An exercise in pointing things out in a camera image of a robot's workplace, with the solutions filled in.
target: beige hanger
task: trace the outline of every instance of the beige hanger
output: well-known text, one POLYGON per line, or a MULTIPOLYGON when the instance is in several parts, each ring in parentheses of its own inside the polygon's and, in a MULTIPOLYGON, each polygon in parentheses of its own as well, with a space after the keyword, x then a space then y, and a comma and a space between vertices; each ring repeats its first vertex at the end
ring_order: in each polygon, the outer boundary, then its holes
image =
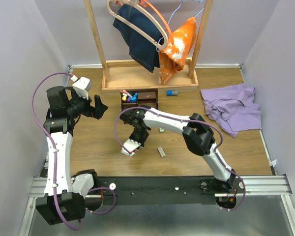
POLYGON ((161 44, 157 43, 151 36, 149 36, 143 30, 136 27, 134 24, 132 24, 131 22, 129 22, 125 18, 121 17, 120 15, 116 14, 110 8, 109 3, 111 1, 116 1, 116 0, 107 0, 107 9, 108 9, 108 12, 112 16, 114 16, 115 18, 117 18, 121 22, 125 23, 126 25, 130 26, 132 29, 134 29, 136 32, 138 32, 140 35, 142 35, 144 38, 146 38, 148 41, 150 41, 152 44, 154 44, 158 49, 162 50, 162 49, 165 49, 167 47, 167 45, 168 45, 168 36, 167 36, 165 30, 161 27, 161 25, 158 23, 158 21, 151 14, 149 14, 144 8, 142 8, 139 5, 139 0, 134 0, 134 1, 131 1, 131 0, 118 0, 118 1, 121 1, 121 2, 123 2, 125 4, 128 4, 128 5, 132 6, 132 7, 134 7, 138 11, 142 12, 146 17, 148 17, 152 21, 152 23, 157 27, 157 29, 161 32, 162 36, 164 37, 164 44, 161 45, 161 44))

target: orange hanger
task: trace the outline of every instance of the orange hanger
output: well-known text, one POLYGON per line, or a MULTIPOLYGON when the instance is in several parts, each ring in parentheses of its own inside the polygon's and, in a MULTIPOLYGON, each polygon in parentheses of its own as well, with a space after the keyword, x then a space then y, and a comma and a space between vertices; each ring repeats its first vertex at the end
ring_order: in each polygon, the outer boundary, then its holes
MULTIPOLYGON (((123 2, 121 1, 116 1, 116 4, 118 4, 118 2, 120 3, 121 6, 123 6, 123 2)), ((164 19, 164 17, 162 16, 162 14, 151 4, 149 3, 147 0, 139 0, 140 4, 143 7, 148 7, 150 6, 155 12, 156 14, 161 18, 161 20, 163 21, 163 23, 165 24, 166 28, 165 31, 168 30, 168 34, 169 34, 169 39, 171 41, 171 44, 174 44, 174 38, 173 38, 173 33, 171 31, 171 28, 169 27, 169 25, 167 24, 166 20, 164 19)))

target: pink marker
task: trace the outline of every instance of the pink marker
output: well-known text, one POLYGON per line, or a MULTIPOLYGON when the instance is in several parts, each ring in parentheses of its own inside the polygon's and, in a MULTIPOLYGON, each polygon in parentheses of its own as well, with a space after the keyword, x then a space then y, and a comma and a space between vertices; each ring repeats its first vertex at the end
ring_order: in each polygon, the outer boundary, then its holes
POLYGON ((131 94, 129 94, 126 90, 123 90, 123 92, 125 93, 125 94, 127 94, 129 97, 131 97, 132 98, 132 95, 131 94))

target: white wall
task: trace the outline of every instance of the white wall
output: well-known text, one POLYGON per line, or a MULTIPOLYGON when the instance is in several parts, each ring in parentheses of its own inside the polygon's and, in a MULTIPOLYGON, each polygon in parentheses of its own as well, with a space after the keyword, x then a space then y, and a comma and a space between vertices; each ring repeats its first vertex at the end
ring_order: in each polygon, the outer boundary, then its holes
MULTIPOLYGON (((82 0, 35 0, 69 64, 100 63, 82 0)), ((169 19, 179 0, 150 0, 169 19)), ((243 63, 262 32, 278 0, 215 0, 198 63, 243 63)), ((130 59, 129 49, 113 27, 106 0, 93 0, 93 10, 107 60, 130 59)), ((177 11, 175 30, 204 6, 188 2, 177 11)))
POLYGON ((295 0, 280 0, 243 69, 256 87, 270 157, 287 174, 295 206, 295 0))
MULTIPOLYGON (((0 1, 0 236, 18 235, 32 178, 46 157, 45 137, 30 113, 32 91, 66 65, 33 0, 0 1)), ((39 91, 41 121, 46 88, 64 80, 55 78, 39 91)))

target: black metal base plate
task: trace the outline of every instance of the black metal base plate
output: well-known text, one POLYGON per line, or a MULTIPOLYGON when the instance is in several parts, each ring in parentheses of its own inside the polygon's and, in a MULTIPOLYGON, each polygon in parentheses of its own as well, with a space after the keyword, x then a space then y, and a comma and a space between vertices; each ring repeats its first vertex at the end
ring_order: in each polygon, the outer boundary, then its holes
MULTIPOLYGON (((214 192, 204 194, 203 180, 214 177, 99 177, 103 187, 116 185, 118 205, 215 204, 214 192)), ((111 205, 113 196, 104 191, 104 205, 111 205)))

